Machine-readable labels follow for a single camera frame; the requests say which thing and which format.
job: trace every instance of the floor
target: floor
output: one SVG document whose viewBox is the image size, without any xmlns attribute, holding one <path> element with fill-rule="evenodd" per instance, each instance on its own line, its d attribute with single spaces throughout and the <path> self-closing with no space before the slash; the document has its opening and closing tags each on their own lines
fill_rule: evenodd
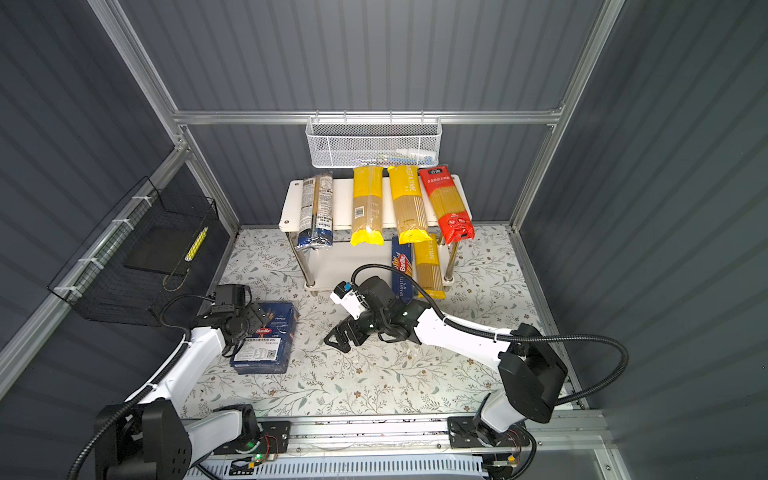
<svg viewBox="0 0 768 480">
<path fill-rule="evenodd" d="M 515 328 L 525 322 L 541 329 L 508 227 L 481 225 L 475 231 L 474 240 L 462 242 L 456 280 L 447 298 L 438 300 L 441 309 L 486 325 Z M 311 296 L 303 289 L 279 230 L 243 230 L 221 283 L 246 283 L 258 300 L 296 305 L 290 367 L 282 375 L 237 375 L 228 359 L 219 358 L 187 398 L 186 418 L 245 402 L 260 417 L 474 412 L 501 388 L 496 372 L 438 347 L 386 344 L 374 337 L 347 354 L 326 346 L 323 337 L 346 315 L 326 293 Z"/>
</svg>

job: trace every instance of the metal shelf leg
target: metal shelf leg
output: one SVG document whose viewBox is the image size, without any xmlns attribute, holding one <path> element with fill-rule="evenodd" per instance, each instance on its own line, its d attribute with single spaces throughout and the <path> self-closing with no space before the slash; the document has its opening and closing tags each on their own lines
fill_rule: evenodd
<svg viewBox="0 0 768 480">
<path fill-rule="evenodd" d="M 293 252 L 293 256 L 296 258 L 296 262 L 299 264 L 301 273 L 304 275 L 304 283 L 306 286 L 315 286 L 315 277 L 310 272 L 310 265 L 306 261 L 306 255 L 303 252 L 299 252 L 296 249 L 296 242 L 299 239 L 299 235 L 296 232 L 286 232 L 288 238 L 288 244 Z"/>
</svg>

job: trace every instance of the white wire basket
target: white wire basket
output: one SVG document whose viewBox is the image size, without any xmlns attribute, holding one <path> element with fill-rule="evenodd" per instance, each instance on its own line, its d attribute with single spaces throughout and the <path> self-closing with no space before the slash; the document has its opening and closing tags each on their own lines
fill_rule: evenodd
<svg viewBox="0 0 768 480">
<path fill-rule="evenodd" d="M 306 122 L 306 140 L 317 168 L 438 164 L 440 120 L 412 124 Z"/>
</svg>

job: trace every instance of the wire basket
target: wire basket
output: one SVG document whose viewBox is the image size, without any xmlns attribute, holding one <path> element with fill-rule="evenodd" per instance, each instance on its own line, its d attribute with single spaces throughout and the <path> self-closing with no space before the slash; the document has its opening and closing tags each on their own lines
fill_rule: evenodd
<svg viewBox="0 0 768 480">
<path fill-rule="evenodd" d="M 210 198 L 152 190 L 124 219 L 112 220 L 117 224 L 112 234 L 88 258 L 76 260 L 73 273 L 63 277 L 59 272 L 48 289 L 85 319 L 159 326 L 157 315 L 168 300 L 200 293 L 188 291 L 196 282 L 187 278 L 216 221 L 216 203 Z M 174 248 L 158 254 L 154 246 L 169 235 Z M 153 254 L 164 267 L 129 265 L 137 249 Z M 171 323 L 191 324 L 200 302 L 195 303 L 174 307 Z"/>
<path fill-rule="evenodd" d="M 442 124 L 330 124 L 306 122 L 312 165 L 318 168 L 438 164 Z"/>
</svg>

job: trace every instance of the black wire basket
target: black wire basket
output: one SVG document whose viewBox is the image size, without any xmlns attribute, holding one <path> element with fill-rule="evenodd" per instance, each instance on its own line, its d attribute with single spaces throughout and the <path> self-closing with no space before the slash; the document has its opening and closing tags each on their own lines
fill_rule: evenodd
<svg viewBox="0 0 768 480">
<path fill-rule="evenodd" d="M 85 319 L 159 326 L 168 300 L 200 293 L 187 278 L 217 221 L 213 199 L 153 189 L 124 219 L 112 220 L 111 233 L 85 257 L 75 256 L 68 263 L 74 270 L 62 268 L 48 289 Z M 174 308 L 171 322 L 190 324 L 199 305 Z"/>
</svg>

